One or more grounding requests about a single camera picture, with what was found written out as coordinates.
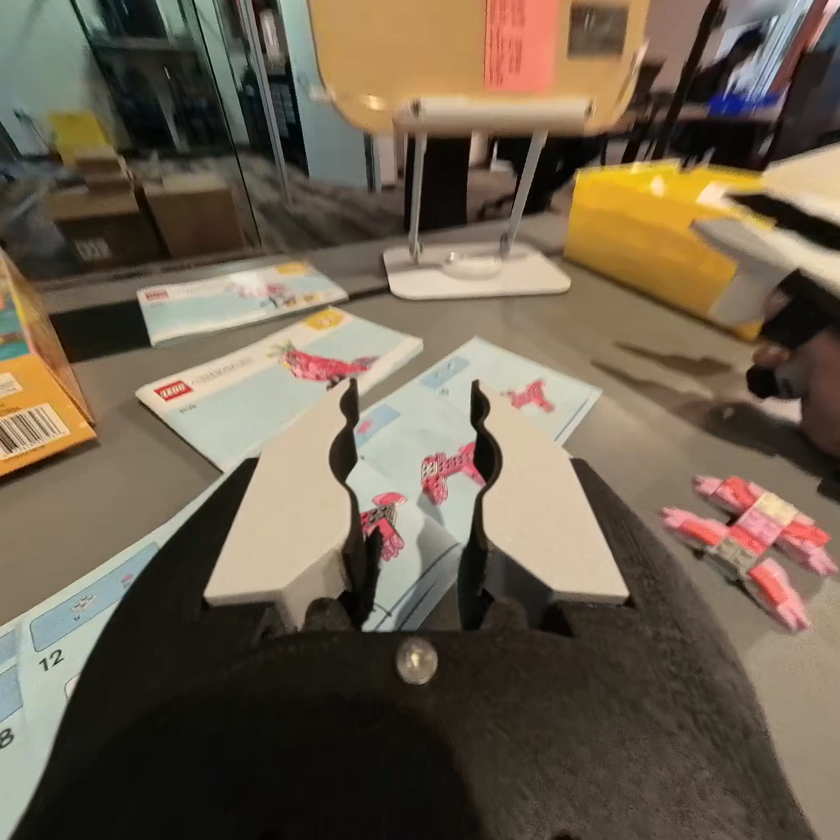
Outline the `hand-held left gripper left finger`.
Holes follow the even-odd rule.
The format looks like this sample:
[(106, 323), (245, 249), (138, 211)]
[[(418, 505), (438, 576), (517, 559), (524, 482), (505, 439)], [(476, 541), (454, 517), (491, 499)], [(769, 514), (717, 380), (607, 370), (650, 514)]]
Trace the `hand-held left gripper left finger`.
[(216, 565), (210, 606), (308, 607), (361, 589), (355, 379), (334, 386), (261, 450)]

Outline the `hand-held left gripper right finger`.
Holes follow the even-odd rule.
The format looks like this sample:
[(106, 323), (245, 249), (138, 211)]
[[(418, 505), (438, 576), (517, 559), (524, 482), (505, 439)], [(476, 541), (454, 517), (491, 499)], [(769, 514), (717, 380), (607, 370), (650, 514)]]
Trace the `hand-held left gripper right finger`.
[(487, 383), (470, 387), (474, 467), (469, 604), (623, 605), (630, 593), (572, 457)]

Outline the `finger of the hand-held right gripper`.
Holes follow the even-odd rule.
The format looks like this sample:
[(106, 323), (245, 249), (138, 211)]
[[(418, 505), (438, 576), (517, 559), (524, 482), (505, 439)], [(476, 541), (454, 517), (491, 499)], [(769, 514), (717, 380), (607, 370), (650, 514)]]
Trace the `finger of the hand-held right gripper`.
[(796, 271), (826, 294), (828, 306), (838, 306), (837, 250), (814, 244), (789, 230), (735, 219), (699, 220), (692, 229), (736, 265), (734, 278), (710, 306), (715, 323), (739, 327), (761, 320), (771, 295)]
[(725, 201), (811, 245), (839, 247), (839, 147), (828, 145), (771, 164), (755, 187)]

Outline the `pink and red brick model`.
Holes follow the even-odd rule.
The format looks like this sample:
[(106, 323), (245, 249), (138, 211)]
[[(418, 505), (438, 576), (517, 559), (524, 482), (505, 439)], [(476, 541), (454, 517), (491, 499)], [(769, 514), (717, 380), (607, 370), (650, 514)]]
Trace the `pink and red brick model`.
[(691, 486), (699, 499), (728, 519), (664, 507), (659, 516), (665, 530), (788, 632), (808, 630), (805, 603), (770, 553), (776, 551), (806, 571), (830, 577), (838, 573), (826, 550), (831, 537), (788, 501), (738, 476), (696, 476)]

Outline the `wooden desk lamp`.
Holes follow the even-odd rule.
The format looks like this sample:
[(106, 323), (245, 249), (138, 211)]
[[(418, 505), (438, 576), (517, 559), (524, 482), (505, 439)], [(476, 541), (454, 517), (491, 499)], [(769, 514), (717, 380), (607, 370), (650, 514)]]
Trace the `wooden desk lamp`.
[[(648, 1), (310, 2), (328, 102), (370, 134), (414, 138), (406, 245), (383, 253), (407, 301), (551, 297), (571, 279), (516, 244), (539, 157), (553, 136), (588, 139), (625, 114), (648, 42)], [(511, 215), (496, 243), (423, 245), (430, 139), (530, 138)]]

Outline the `person's right hand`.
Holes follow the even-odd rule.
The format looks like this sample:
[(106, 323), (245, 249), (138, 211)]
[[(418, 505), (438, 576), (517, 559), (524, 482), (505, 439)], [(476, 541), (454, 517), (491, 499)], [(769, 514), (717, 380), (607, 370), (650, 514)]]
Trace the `person's right hand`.
[(795, 350), (763, 343), (752, 357), (766, 397), (801, 405), (801, 431), (824, 455), (839, 458), (839, 337), (825, 329)]

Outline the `yellow lego box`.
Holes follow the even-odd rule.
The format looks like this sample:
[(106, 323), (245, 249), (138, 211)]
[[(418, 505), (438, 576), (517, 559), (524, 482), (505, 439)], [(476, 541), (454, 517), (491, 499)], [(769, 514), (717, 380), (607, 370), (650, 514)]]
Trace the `yellow lego box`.
[(763, 176), (678, 161), (637, 162), (577, 172), (563, 257), (700, 320), (721, 325), (712, 305), (736, 276), (734, 261), (692, 225), (719, 219), (771, 223), (727, 191), (759, 193)]

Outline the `closed booklet with bird cover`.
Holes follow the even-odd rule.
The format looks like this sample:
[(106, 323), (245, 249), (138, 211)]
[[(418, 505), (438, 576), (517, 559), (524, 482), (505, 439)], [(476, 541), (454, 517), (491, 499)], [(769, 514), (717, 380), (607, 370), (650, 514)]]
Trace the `closed booklet with bird cover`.
[(241, 350), (144, 385), (135, 395), (226, 471), (336, 385), (354, 380), (365, 394), (423, 348), (418, 337), (330, 307)]

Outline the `black light stand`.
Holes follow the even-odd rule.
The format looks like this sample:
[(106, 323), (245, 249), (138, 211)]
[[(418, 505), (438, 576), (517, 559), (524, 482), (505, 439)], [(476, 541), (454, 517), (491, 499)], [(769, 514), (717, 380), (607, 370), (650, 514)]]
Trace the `black light stand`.
[(700, 18), (694, 42), (679, 76), (679, 82), (662, 121), (659, 134), (650, 155), (651, 161), (661, 161), (669, 150), (671, 136), (681, 114), (690, 84), (706, 51), (712, 32), (721, 25), (726, 12), (723, 1), (709, 1)]

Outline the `open light blue instruction booklet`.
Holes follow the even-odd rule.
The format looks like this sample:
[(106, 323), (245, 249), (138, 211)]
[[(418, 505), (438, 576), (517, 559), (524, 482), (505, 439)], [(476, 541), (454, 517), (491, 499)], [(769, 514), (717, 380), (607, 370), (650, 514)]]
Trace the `open light blue instruction booklet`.
[[(469, 458), (474, 380), (563, 444), (602, 395), (474, 338), (365, 411), (350, 487), (363, 529), (383, 536), (365, 632), (420, 627), (455, 583), (480, 478)], [(143, 539), (2, 626), (2, 835), (32, 795), (79, 675), (124, 593), (222, 480)]]

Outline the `closed light blue instruction booklet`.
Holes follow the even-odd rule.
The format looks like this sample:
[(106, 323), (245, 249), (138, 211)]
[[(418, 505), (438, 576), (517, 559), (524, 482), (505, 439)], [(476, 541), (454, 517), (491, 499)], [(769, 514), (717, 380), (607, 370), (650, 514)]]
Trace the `closed light blue instruction booklet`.
[(136, 294), (150, 344), (237, 329), (292, 313), (344, 303), (348, 292), (299, 260), (204, 280), (141, 289)]

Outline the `orange brick set box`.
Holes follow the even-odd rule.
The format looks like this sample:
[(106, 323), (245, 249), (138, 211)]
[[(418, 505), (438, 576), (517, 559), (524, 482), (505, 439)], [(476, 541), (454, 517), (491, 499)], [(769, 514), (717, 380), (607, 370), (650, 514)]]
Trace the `orange brick set box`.
[(1, 251), (1, 477), (96, 440), (39, 294)]

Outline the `cardboard box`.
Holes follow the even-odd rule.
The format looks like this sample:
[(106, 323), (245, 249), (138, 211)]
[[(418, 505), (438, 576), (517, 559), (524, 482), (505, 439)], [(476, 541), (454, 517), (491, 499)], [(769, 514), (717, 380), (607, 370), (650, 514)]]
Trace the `cardboard box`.
[(144, 220), (132, 190), (97, 193), (73, 187), (49, 193), (46, 207), (86, 268), (131, 266), (147, 256)]
[(142, 180), (142, 192), (168, 255), (174, 259), (245, 250), (249, 245), (234, 195), (219, 175)]

